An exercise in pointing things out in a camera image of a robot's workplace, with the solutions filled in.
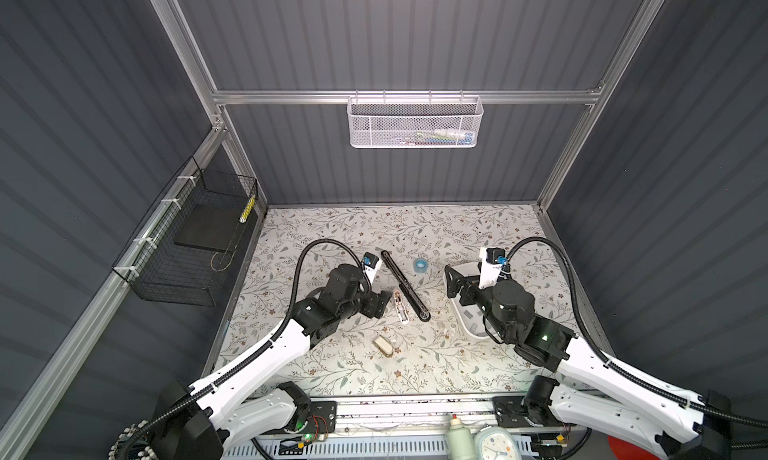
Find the pink staple box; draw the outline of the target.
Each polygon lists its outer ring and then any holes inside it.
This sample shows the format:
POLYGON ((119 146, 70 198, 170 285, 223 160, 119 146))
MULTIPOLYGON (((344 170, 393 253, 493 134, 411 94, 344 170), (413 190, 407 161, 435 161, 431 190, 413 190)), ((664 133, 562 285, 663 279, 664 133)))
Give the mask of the pink staple box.
POLYGON ((409 323, 409 317, 402 292, 399 289, 393 291, 393 303, 400 323, 402 325, 407 325, 409 323))

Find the blue tape roll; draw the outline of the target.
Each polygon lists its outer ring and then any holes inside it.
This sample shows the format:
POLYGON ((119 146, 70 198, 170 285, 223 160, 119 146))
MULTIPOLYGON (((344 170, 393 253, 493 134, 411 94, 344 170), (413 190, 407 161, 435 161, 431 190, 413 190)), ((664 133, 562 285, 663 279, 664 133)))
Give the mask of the blue tape roll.
POLYGON ((429 262, 423 258, 417 258, 413 261, 413 269, 417 274, 424 274, 429 269, 429 262))

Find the white plastic tray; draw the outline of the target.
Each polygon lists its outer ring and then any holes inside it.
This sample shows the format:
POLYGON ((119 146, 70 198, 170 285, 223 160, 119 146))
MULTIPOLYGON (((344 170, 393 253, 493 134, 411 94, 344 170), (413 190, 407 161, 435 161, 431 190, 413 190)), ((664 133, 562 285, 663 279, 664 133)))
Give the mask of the white plastic tray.
MULTIPOLYGON (((480 262, 467 262, 451 267, 467 276, 475 274, 480 275, 480 262)), ((479 341, 489 340, 489 336, 483 325, 483 313, 480 307, 463 307, 457 300, 450 298, 448 298, 448 301, 453 307, 453 310, 459 319, 459 323, 468 337, 479 341)))

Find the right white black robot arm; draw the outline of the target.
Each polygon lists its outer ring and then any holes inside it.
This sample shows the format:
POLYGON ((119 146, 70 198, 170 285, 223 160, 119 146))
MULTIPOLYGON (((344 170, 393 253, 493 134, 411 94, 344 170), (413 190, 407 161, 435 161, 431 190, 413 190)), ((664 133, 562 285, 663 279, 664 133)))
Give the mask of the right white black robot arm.
POLYGON ((732 412, 728 398, 701 395, 657 379, 604 352, 589 335, 578 300, 572 330, 535 310, 534 296, 512 276, 510 250, 483 248, 475 262, 444 269, 446 295, 475 307, 490 340, 536 367, 523 415, 535 425, 576 424, 632 444, 659 459, 728 459, 764 450, 764 439, 736 441, 733 425, 764 429, 766 421, 732 412))

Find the jar of coloured pencils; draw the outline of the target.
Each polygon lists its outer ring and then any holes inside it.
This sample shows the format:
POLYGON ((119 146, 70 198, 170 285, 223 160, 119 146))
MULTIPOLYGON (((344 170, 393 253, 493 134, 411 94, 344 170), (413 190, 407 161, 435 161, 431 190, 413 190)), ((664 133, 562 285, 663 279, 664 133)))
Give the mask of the jar of coloured pencils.
POLYGON ((143 420, 137 424, 132 424, 130 427, 126 427, 123 432, 119 434, 116 442, 110 447, 108 459, 120 459, 120 454, 124 453, 123 459, 157 460, 157 454, 150 446, 147 434, 138 438, 135 442, 131 442, 131 439, 146 424, 148 424, 148 421, 143 420))

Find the beige staple box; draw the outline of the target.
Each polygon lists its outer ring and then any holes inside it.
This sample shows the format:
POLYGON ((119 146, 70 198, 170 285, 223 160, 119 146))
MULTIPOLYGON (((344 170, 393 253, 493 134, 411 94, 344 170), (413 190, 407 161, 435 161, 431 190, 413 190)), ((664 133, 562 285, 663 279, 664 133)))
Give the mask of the beige staple box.
POLYGON ((381 336, 373 340, 373 345, 387 358, 392 357, 395 353, 393 345, 381 336))

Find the mint alarm clock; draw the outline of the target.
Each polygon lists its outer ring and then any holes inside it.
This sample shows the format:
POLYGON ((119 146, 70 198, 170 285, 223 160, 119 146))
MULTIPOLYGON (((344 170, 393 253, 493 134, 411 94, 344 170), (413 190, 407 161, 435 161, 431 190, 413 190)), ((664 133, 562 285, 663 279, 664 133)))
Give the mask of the mint alarm clock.
POLYGON ((474 436, 477 460, 521 460, 515 438, 501 427, 488 427, 474 436))

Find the red pencil cup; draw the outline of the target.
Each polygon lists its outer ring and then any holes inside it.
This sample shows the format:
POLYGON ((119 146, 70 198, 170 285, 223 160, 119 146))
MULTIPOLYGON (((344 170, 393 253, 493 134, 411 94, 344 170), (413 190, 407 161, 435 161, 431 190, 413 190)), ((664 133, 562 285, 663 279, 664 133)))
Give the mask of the red pencil cup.
POLYGON ((617 460, 659 460, 653 453, 612 436, 608 437, 608 445, 617 460))

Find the yellow marker pen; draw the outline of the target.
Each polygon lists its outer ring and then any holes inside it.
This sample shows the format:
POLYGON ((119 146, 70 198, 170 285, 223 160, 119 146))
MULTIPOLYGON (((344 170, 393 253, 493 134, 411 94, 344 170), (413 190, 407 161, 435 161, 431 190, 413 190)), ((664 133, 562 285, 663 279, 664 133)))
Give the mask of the yellow marker pen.
POLYGON ((248 218, 249 218, 251 212, 253 211, 253 208, 254 208, 255 204, 256 204, 256 196, 252 195, 248 199, 245 207, 243 208, 243 210, 242 210, 242 212, 240 214, 240 217, 239 217, 239 223, 240 224, 245 224, 248 221, 248 218))

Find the floral table mat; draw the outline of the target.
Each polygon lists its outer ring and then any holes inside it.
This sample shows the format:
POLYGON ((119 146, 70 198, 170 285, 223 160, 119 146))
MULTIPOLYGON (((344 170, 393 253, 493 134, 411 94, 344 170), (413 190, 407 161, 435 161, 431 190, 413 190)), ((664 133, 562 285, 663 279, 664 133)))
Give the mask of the floral table mat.
POLYGON ((222 367, 261 340, 283 318, 292 284, 322 287, 353 255, 390 252, 431 313, 402 325, 394 306, 381 319, 357 315, 273 377, 313 396, 495 393, 525 390, 539 369, 509 347, 466 335, 444 285, 444 267, 477 258, 483 247, 510 248, 532 238, 513 259, 514 278, 536 299, 539 314, 574 325, 569 291, 531 205, 275 209, 267 217, 221 347, 222 367), (417 274, 413 261, 426 259, 417 274), (373 340, 394 347, 385 357, 373 340))

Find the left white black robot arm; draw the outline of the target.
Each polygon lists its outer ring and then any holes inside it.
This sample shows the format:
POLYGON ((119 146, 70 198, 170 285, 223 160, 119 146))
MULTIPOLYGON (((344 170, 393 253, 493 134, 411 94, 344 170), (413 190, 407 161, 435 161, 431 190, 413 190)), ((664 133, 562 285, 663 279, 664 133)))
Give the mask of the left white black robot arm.
POLYGON ((287 312, 262 340, 219 370, 184 385, 168 384, 151 419, 127 427, 111 447, 111 459, 219 459, 234 444, 264 432, 305 423, 311 402, 291 382, 270 394, 250 395, 286 364, 332 336, 354 315, 383 315, 389 295, 372 284, 382 255, 354 256, 334 268, 327 284, 299 300, 292 284, 287 312))

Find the black stapler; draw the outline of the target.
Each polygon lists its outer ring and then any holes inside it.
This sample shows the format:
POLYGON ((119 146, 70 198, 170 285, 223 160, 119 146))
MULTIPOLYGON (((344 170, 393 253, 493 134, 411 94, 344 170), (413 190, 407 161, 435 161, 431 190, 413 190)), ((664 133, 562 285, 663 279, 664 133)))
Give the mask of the black stapler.
POLYGON ((431 320, 431 313, 426 307, 425 303, 421 300, 414 288, 405 277, 401 269, 394 262, 391 254, 387 250, 381 251, 381 257, 386 267, 391 271, 392 275, 396 279, 401 292, 404 294, 411 308, 414 310, 417 318, 422 322, 428 322, 431 320))

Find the green glue bottle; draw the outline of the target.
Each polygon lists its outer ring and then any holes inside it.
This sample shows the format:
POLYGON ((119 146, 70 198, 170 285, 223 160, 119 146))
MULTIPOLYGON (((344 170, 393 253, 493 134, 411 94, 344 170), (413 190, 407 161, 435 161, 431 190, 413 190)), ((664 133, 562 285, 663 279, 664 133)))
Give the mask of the green glue bottle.
POLYGON ((473 436, 462 420, 453 414, 449 421, 449 429, 445 434, 445 442, 450 460, 475 460, 476 450, 473 436))

